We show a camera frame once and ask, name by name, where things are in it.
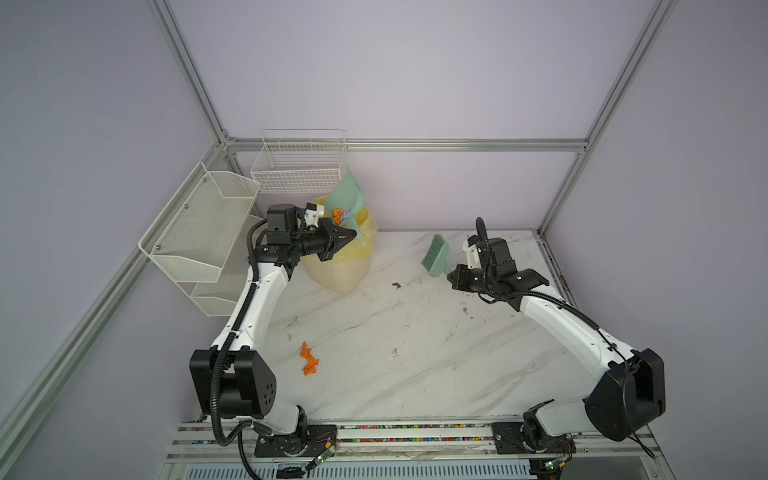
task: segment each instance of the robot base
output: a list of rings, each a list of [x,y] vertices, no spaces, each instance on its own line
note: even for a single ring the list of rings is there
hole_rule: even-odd
[[[299,407],[296,431],[290,435],[259,435],[253,454],[257,458],[317,457],[326,451],[326,443],[336,443],[336,425],[307,425],[304,409]]]
[[[493,439],[496,443],[496,453],[499,455],[519,453],[554,453],[561,455],[564,450],[568,450],[568,447],[563,445],[562,442],[567,443],[571,448],[571,452],[576,449],[571,435],[560,435],[559,437],[552,438],[543,445],[539,445],[538,449],[534,450],[525,441],[523,422],[492,423],[491,428],[493,431]]]

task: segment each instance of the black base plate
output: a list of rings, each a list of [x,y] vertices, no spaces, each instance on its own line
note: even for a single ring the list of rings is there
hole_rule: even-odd
[[[522,426],[522,422],[499,422],[491,424],[493,440],[496,443],[496,453],[499,455],[533,453],[530,449],[525,447],[525,436],[522,432]],[[567,442],[571,447],[571,452],[575,450],[576,447],[573,439],[568,438],[566,435],[561,435],[553,439],[552,444],[543,452],[539,453],[556,453],[562,455],[564,446],[558,440]]]
[[[293,453],[292,450],[295,451],[298,448],[294,444],[289,443],[287,437],[288,435],[275,435],[274,437],[259,436],[253,454],[257,458],[288,457],[286,451]],[[336,426],[309,425],[306,437],[306,450],[300,456],[315,458],[326,451],[327,442],[336,443]]]

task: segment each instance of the green dustpan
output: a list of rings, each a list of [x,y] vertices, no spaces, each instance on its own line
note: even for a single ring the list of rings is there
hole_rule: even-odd
[[[331,192],[328,200],[324,203],[326,214],[330,217],[333,211],[340,208],[349,210],[349,218],[342,222],[342,225],[357,232],[357,238],[360,238],[360,225],[357,224],[357,214],[366,205],[366,196],[362,194],[360,186],[355,180],[351,171],[346,172],[344,180],[341,180],[339,186]]]

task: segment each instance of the marble surface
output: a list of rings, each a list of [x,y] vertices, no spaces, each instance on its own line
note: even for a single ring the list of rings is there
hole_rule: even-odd
[[[594,380],[536,322],[427,274],[421,260],[433,233],[380,232],[370,271],[351,293],[296,268],[263,348],[280,394],[311,419],[335,420],[488,418],[588,394]],[[452,267],[465,263],[461,245],[472,233],[443,232]],[[520,270],[551,280],[531,231],[490,234],[508,241]],[[307,377],[305,341],[319,360]]]

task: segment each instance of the debris on table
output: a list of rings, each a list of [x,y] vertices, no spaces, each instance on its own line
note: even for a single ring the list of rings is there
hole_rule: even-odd
[[[301,346],[301,355],[306,360],[306,366],[304,367],[304,376],[314,375],[317,373],[315,366],[319,365],[319,362],[312,356],[312,350],[306,348],[306,342]]]

